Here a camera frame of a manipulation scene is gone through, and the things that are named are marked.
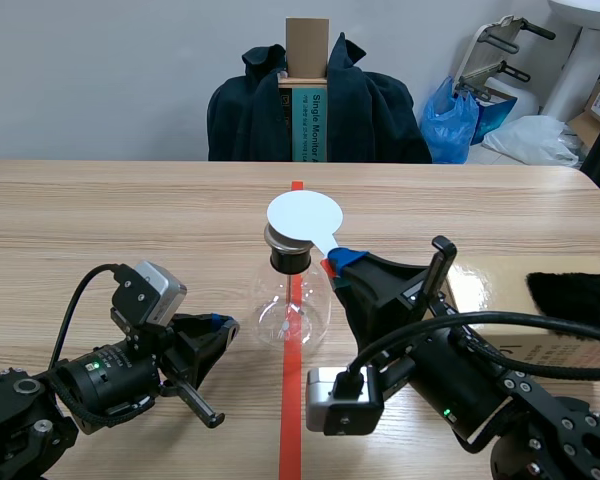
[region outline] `black fur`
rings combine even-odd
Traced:
[[[600,275],[530,273],[527,285],[545,315],[600,327]]]

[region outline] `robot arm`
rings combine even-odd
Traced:
[[[177,314],[186,287],[157,265],[103,267],[78,287],[49,370],[35,376],[19,368],[0,372],[0,480],[37,479],[75,444],[76,424],[87,435],[114,427],[149,410],[158,396],[179,396],[208,428],[224,420],[197,389],[235,338],[238,323],[216,314]],[[79,294],[106,270],[119,283],[111,318],[124,340],[58,361]],[[60,411],[56,395],[73,420]]]
[[[449,424],[462,447],[477,453],[495,438],[495,479],[600,480],[600,414],[573,398],[554,398],[481,338],[470,323],[520,323],[600,340],[580,324],[521,314],[458,314],[440,288],[455,246],[436,237],[428,267],[399,265],[366,252],[329,254],[332,286],[345,307],[359,355],[346,370],[309,371],[306,422],[325,435],[366,435],[384,402],[407,383]],[[420,322],[430,311],[434,319]],[[553,369],[560,378],[583,369]],[[600,379],[600,370],[596,371]],[[473,443],[469,438],[482,428]]]

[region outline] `metal cap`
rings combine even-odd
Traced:
[[[311,250],[311,247],[313,247],[313,243],[309,241],[293,240],[281,235],[268,223],[267,226],[264,227],[264,241],[267,242],[267,245],[271,248],[287,255],[300,255],[308,252]]]
[[[312,242],[285,237],[268,223],[264,228],[264,240],[271,247],[271,266],[278,272],[296,275],[311,265]]]

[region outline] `blue tape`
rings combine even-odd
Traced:
[[[222,325],[224,325],[224,322],[222,321],[222,317],[220,315],[218,315],[217,313],[212,313],[211,314],[211,331],[215,332],[217,330],[220,330],[222,328]]]
[[[336,275],[342,276],[342,270],[344,267],[357,262],[361,258],[365,257],[369,252],[356,252],[355,250],[349,250],[348,248],[338,247],[334,248],[329,252],[327,258],[331,265],[336,267]]]

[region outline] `white wall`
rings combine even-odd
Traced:
[[[545,0],[0,0],[0,158],[205,159],[213,91],[284,17],[331,18],[360,66],[399,78],[422,109],[477,27],[507,13],[557,30],[514,62],[541,97],[575,28]]]

